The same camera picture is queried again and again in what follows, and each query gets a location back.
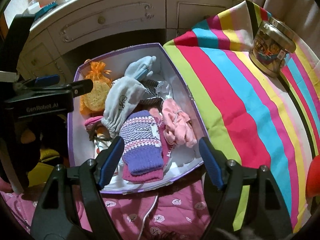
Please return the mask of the orange mesh sponge bag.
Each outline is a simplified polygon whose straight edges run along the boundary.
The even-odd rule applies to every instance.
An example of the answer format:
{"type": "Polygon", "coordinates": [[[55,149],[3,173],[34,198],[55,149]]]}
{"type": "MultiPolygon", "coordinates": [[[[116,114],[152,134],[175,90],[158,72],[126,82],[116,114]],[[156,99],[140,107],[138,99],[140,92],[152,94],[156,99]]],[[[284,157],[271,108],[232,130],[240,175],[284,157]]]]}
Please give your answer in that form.
{"type": "Polygon", "coordinates": [[[93,88],[91,92],[80,96],[80,113],[89,115],[102,112],[105,109],[105,100],[112,87],[112,80],[107,76],[112,71],[106,69],[106,64],[101,61],[86,60],[85,63],[89,63],[91,68],[85,79],[93,81],[93,88]]]}

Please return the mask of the grey drawstring pouch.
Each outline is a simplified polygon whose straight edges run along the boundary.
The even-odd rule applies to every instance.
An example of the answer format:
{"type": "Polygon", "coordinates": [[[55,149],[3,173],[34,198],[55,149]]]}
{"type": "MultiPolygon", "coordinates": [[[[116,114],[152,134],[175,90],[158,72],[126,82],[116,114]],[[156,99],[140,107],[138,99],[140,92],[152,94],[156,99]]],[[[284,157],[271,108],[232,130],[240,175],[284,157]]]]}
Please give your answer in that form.
{"type": "Polygon", "coordinates": [[[136,79],[124,76],[116,81],[110,89],[101,123],[108,130],[110,137],[115,138],[127,117],[136,108],[146,88],[136,79]]]}

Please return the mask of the grey striped sock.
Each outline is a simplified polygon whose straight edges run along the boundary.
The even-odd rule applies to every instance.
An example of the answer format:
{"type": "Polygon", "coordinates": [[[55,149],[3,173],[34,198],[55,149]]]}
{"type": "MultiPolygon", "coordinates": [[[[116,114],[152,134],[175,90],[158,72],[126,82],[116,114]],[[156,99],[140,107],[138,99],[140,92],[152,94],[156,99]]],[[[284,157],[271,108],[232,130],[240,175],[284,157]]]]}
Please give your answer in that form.
{"type": "Polygon", "coordinates": [[[165,85],[165,81],[144,80],[140,82],[145,88],[145,94],[140,100],[142,105],[157,105],[161,107],[164,99],[159,95],[161,88],[165,85]]]}

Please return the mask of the purple patterned knit mitten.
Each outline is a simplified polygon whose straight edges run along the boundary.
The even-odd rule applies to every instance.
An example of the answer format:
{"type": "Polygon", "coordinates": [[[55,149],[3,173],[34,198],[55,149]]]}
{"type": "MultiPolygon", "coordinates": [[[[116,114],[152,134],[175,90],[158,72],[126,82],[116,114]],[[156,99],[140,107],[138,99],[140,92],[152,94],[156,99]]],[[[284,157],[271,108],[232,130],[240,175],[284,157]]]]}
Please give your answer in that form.
{"type": "Polygon", "coordinates": [[[147,110],[132,113],[121,126],[119,135],[125,144],[123,162],[132,175],[142,175],[164,166],[158,125],[147,110]]]}

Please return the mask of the magenta knit fingerless glove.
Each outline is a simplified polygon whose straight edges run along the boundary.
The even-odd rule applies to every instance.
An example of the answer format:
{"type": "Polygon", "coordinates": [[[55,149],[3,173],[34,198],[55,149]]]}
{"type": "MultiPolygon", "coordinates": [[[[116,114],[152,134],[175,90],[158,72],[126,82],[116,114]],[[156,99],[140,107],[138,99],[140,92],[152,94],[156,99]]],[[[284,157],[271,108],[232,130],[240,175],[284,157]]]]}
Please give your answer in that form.
{"type": "Polygon", "coordinates": [[[165,129],[164,122],[158,124],[158,130],[160,133],[161,143],[162,143],[162,159],[164,161],[164,166],[162,169],[151,171],[142,175],[134,176],[129,172],[127,164],[124,164],[122,178],[134,184],[144,184],[151,183],[155,181],[160,181],[163,179],[164,174],[169,170],[172,159],[171,152],[174,148],[173,145],[169,145],[164,138],[163,131],[165,129]]]}

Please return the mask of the pink fleece glove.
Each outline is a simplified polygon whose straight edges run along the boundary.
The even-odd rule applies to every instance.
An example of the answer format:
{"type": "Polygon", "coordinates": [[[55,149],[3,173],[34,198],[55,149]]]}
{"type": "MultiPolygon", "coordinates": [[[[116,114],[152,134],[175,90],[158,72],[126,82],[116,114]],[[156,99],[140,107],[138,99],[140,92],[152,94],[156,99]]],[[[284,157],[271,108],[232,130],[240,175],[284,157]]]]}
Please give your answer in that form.
{"type": "Polygon", "coordinates": [[[197,139],[191,119],[172,98],[166,99],[162,107],[163,122],[165,129],[164,138],[171,145],[185,145],[193,148],[197,144],[197,139]]]}

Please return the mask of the light blue fuzzy glove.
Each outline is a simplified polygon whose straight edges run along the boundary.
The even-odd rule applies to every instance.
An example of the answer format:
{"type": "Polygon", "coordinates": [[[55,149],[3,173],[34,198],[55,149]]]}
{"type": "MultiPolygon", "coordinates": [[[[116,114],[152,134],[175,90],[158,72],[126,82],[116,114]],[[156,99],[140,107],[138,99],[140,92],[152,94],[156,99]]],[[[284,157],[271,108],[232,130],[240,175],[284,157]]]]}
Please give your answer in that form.
{"type": "Polygon", "coordinates": [[[152,77],[152,66],[156,62],[155,56],[145,56],[135,62],[129,64],[125,70],[124,76],[134,78],[137,81],[143,81],[152,77]]]}

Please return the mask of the phone on left gripper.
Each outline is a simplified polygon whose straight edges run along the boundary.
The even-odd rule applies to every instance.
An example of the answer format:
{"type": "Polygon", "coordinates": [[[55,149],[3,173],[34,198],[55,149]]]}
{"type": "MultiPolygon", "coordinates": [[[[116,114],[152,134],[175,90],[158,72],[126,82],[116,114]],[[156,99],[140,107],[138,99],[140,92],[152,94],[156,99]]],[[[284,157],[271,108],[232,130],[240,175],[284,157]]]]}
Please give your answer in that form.
{"type": "Polygon", "coordinates": [[[13,85],[18,80],[18,59],[34,20],[34,14],[18,14],[14,17],[1,47],[1,86],[13,85]]]}

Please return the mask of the red plastic pitcher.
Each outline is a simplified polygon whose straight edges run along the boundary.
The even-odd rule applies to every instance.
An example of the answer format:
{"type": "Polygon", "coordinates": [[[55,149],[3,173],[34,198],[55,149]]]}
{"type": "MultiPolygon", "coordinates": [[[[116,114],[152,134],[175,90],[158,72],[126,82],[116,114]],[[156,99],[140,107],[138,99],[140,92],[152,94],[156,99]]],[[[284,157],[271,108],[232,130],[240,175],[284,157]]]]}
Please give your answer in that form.
{"type": "Polygon", "coordinates": [[[320,192],[320,156],[313,158],[306,180],[306,196],[308,198],[319,196],[320,192]]]}

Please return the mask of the white dresser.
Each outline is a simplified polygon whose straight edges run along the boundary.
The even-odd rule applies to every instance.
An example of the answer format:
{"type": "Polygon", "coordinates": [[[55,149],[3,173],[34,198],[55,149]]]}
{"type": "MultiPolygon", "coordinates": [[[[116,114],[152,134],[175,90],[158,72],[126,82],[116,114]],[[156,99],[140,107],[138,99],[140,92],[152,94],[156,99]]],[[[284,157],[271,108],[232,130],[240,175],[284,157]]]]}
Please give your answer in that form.
{"type": "Polygon", "coordinates": [[[133,44],[165,43],[245,0],[71,0],[30,29],[17,69],[23,78],[70,82],[82,62],[133,44]]]}

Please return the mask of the striped colourful tablecloth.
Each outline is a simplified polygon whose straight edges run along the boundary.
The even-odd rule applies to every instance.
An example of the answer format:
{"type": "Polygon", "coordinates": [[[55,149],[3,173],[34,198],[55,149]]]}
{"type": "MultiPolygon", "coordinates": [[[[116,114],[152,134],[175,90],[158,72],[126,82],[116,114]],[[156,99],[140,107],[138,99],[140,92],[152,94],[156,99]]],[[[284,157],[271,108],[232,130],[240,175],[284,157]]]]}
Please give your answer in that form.
{"type": "Polygon", "coordinates": [[[298,231],[310,217],[306,178],[319,154],[319,58],[297,37],[278,78],[261,72],[248,52],[259,24],[270,17],[244,1],[197,23],[164,49],[214,147],[244,166],[267,165],[298,231]]]}

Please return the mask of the metal lidded snack jar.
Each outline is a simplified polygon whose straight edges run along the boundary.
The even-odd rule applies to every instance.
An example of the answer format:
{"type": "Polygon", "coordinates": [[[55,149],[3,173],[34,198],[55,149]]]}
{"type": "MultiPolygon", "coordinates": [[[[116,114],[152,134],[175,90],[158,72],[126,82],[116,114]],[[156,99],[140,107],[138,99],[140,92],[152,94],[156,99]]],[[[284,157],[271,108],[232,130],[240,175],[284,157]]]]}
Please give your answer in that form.
{"type": "Polygon", "coordinates": [[[291,28],[271,17],[261,22],[249,58],[262,72],[277,77],[296,50],[295,38],[296,33],[291,28]]]}

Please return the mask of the beige curtain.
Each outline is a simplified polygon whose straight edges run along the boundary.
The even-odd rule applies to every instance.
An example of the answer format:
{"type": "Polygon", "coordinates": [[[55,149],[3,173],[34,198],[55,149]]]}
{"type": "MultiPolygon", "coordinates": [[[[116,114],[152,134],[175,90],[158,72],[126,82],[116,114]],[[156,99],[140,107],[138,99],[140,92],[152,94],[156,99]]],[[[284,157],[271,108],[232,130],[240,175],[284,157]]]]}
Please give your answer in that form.
{"type": "Polygon", "coordinates": [[[319,56],[319,0],[253,0],[285,22],[319,56]]]}

